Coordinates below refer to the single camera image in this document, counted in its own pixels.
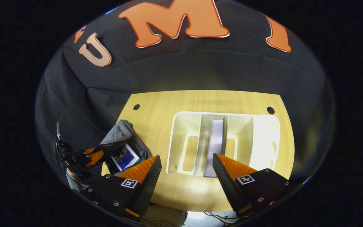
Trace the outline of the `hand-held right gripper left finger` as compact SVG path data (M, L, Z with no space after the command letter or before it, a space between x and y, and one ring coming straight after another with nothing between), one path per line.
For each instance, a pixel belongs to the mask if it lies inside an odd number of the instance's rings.
M119 218L141 218L150 205L161 169L160 155L156 155L118 175L99 177L81 195Z

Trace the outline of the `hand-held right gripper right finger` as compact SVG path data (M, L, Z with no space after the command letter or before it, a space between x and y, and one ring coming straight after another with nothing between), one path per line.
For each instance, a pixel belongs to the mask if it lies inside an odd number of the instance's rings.
M213 169L238 218L260 214L295 189L295 183L266 168L255 170L222 154L213 155Z

